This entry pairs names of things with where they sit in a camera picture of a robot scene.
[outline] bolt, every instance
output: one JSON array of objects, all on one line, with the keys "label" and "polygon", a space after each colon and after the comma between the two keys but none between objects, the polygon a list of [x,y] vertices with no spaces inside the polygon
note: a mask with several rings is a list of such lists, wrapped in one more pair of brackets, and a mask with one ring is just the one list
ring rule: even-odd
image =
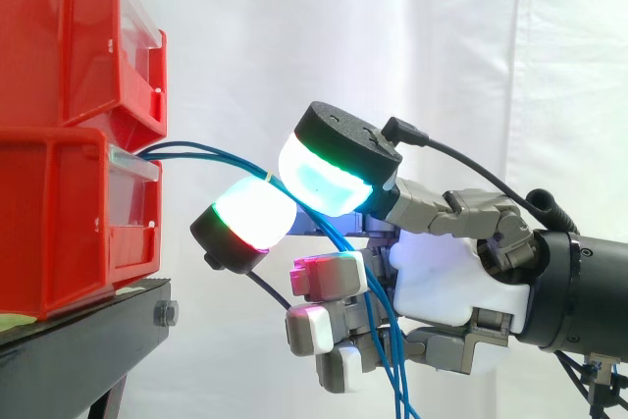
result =
[{"label": "bolt", "polygon": [[162,301],[157,305],[159,326],[172,328],[179,321],[179,304],[174,300]]}]

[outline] blue wire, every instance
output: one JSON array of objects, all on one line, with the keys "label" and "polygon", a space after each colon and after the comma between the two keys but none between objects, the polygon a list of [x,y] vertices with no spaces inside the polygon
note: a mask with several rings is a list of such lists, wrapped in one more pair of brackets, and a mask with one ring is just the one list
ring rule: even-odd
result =
[{"label": "blue wire", "polygon": [[[151,151],[157,149],[163,149],[167,147],[179,147],[179,146],[187,146],[197,148],[206,152],[214,153],[191,153],[191,152],[181,152],[181,153],[154,153]],[[146,160],[166,160],[166,159],[180,159],[180,158],[190,158],[190,159],[202,159],[208,161],[216,161],[223,162],[226,164],[231,164],[233,166],[239,167],[250,174],[258,177],[265,178],[267,173],[260,167],[255,164],[242,159],[240,157],[235,156],[229,152],[223,151],[221,149],[217,149],[211,146],[206,146],[203,144],[191,142],[191,141],[172,141],[165,142],[160,144],[155,144],[150,146],[144,150],[142,150],[138,156],[146,159]],[[277,189],[282,191],[288,197],[293,199],[297,204],[299,204],[303,210],[308,214],[308,216],[314,221],[314,223],[325,233],[325,235],[332,241],[332,243],[337,247],[338,250],[354,250],[351,244],[341,235],[338,230],[325,218],[322,217],[320,213],[309,208],[307,205],[303,204],[298,198],[292,195],[283,183],[277,179],[276,177],[271,177],[270,183],[274,185]],[[394,389],[395,395],[395,413],[396,417],[400,417],[399,412],[399,400],[403,401],[404,407],[404,417],[407,419],[411,414],[415,419],[420,419],[417,412],[410,406],[409,404],[409,393],[407,387],[407,378],[405,375],[405,355],[403,348],[403,337],[401,333],[401,329],[399,328],[398,322],[396,320],[396,316],[394,315],[393,308],[386,296],[384,289],[377,281],[377,278],[373,275],[373,273],[366,268],[367,270],[367,278],[369,282],[369,288],[373,293],[375,293],[376,297],[380,300],[382,305],[387,311],[389,316],[389,322],[391,324],[391,354],[392,354],[392,364],[394,367],[393,373],[391,374],[391,367],[384,353],[384,349],[380,343],[380,340],[377,337],[377,328],[375,327],[375,319],[373,317],[373,309],[371,306],[370,299],[368,295],[365,294],[367,313],[369,318],[369,326],[371,329],[371,337],[374,341],[376,349],[378,351],[378,355],[383,363],[383,366],[386,370],[387,376],[389,377],[389,381],[392,384],[392,388]],[[399,376],[401,377],[401,383],[403,388],[403,393],[399,390]]]}]

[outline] white fabric backdrop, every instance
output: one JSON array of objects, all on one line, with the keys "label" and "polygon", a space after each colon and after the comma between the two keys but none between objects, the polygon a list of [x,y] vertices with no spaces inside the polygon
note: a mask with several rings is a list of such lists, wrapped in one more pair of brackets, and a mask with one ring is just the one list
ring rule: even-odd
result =
[{"label": "white fabric backdrop", "polygon": [[[312,100],[377,125],[395,114],[522,192],[550,188],[583,233],[628,241],[617,215],[628,184],[628,0],[142,2],[169,37],[169,138],[276,171]],[[402,173],[435,190],[486,187],[434,152],[402,152]],[[363,393],[324,392],[313,359],[289,353],[275,302],[204,264],[187,228],[239,177],[165,165],[161,275],[173,278],[181,319],[130,374],[121,418],[392,417],[382,371]],[[327,250],[323,239],[289,237],[259,272],[288,294],[291,260]],[[409,364],[415,408],[425,418],[587,417],[551,357],[513,350],[477,378]]]}]

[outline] red storage bin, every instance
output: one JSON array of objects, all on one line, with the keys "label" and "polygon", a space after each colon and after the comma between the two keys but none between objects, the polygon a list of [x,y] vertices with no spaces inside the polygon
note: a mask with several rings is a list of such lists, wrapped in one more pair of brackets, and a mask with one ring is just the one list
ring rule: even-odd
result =
[{"label": "red storage bin", "polygon": [[98,130],[0,128],[0,169],[0,313],[46,319],[159,269],[159,166]]},{"label": "red storage bin", "polygon": [[166,135],[166,37],[136,0],[0,0],[0,126]]}]

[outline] black table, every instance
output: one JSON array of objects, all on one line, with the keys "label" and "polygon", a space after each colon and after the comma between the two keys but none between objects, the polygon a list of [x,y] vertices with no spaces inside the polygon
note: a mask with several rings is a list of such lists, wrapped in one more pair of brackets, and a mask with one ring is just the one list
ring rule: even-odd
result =
[{"label": "black table", "polygon": [[0,333],[0,418],[115,419],[127,372],[168,336],[170,281]]}]

